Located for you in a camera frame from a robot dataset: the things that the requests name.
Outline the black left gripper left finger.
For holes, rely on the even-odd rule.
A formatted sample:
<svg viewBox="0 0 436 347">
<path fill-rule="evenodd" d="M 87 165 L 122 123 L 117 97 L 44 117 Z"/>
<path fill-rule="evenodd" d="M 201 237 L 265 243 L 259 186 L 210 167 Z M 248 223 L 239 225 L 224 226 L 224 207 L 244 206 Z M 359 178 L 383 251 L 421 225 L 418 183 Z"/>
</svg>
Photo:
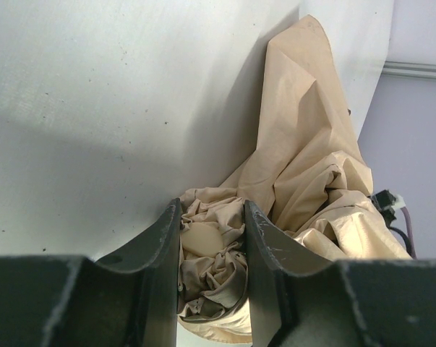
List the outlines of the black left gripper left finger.
<svg viewBox="0 0 436 347">
<path fill-rule="evenodd" d="M 0 256 L 0 346 L 175 346 L 181 203 L 124 246 Z"/>
</svg>

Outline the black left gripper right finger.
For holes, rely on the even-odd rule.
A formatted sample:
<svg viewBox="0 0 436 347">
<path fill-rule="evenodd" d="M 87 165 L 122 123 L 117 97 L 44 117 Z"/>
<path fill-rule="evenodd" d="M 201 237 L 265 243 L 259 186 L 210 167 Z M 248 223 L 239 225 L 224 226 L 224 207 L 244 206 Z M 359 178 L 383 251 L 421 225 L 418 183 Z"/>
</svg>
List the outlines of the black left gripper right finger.
<svg viewBox="0 0 436 347">
<path fill-rule="evenodd" d="M 436 346 L 436 260 L 337 260 L 246 201 L 254 346 Z"/>
</svg>

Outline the beige and black folding umbrella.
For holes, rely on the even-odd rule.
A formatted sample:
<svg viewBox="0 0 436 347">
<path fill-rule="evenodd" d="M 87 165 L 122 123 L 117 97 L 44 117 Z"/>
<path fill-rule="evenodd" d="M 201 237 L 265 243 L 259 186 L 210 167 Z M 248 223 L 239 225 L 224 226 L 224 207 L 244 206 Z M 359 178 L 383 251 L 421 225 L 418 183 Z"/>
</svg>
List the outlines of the beige and black folding umbrella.
<svg viewBox="0 0 436 347">
<path fill-rule="evenodd" d="M 251 343 L 244 203 L 327 260 L 409 254 L 370 201 L 364 162 L 322 25 L 306 16 L 272 38 L 265 57 L 257 145 L 219 187 L 181 196 L 178 323 L 218 343 Z"/>
</svg>

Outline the right aluminium frame post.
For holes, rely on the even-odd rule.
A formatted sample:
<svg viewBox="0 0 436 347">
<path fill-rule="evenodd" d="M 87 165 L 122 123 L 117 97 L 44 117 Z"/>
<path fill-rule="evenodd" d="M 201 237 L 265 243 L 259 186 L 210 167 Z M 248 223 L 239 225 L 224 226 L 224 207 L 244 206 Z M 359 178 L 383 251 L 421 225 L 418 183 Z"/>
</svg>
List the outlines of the right aluminium frame post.
<svg viewBox="0 0 436 347">
<path fill-rule="evenodd" d="M 436 64 L 387 61 L 382 68 L 382 74 L 393 77 L 436 80 Z"/>
</svg>

